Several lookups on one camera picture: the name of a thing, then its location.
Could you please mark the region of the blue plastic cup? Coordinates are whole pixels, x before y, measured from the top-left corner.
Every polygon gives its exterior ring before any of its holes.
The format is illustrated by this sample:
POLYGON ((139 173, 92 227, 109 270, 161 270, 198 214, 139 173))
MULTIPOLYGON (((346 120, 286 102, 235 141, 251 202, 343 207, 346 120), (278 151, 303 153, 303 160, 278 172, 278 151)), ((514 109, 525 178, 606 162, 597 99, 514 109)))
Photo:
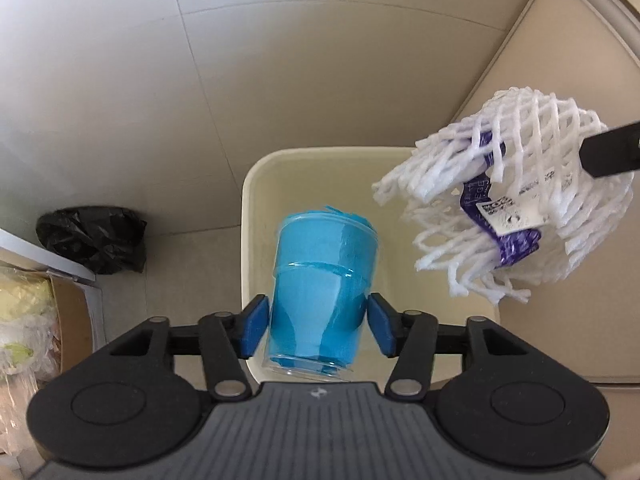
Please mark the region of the blue plastic cup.
POLYGON ((369 220, 326 207, 280 224, 265 366, 288 375, 350 371, 378 261, 369 220))

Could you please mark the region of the white foam net large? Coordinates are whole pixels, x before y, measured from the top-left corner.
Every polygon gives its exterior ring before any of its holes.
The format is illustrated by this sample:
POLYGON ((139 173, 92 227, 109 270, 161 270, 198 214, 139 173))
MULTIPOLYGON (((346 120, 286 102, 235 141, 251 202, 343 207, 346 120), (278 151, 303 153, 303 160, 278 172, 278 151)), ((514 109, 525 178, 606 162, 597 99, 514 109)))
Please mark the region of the white foam net large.
POLYGON ((406 202, 419 271, 447 275, 450 296, 529 300, 567 278, 614 231, 634 197, 634 168, 597 176, 580 149, 610 130, 594 110, 528 87, 416 141, 372 186, 406 202))

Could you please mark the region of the beige plastic trash bin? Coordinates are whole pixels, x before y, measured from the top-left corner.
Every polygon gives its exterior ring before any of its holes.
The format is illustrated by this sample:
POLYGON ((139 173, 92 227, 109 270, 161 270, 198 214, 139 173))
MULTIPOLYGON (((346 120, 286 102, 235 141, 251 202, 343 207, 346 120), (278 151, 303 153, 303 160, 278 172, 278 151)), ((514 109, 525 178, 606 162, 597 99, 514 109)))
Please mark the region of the beige plastic trash bin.
POLYGON ((384 385, 394 361, 367 326, 372 292, 444 324, 498 318, 480 296, 451 297, 442 272, 417 271, 418 228, 401 220, 398 200, 375 203, 372 184, 407 156, 404 148, 298 148, 263 157, 247 174, 242 296, 271 302, 270 329, 247 363, 255 380, 384 385))

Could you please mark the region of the black garbage bag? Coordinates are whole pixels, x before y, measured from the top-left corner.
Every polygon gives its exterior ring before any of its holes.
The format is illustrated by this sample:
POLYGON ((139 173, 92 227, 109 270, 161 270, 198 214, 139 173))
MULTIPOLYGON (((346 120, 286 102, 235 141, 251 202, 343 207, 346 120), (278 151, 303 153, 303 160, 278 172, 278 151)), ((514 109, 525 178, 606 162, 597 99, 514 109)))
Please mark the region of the black garbage bag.
POLYGON ((142 273, 146 222, 115 206, 82 206, 43 214, 36 223, 40 244, 95 274, 142 273))

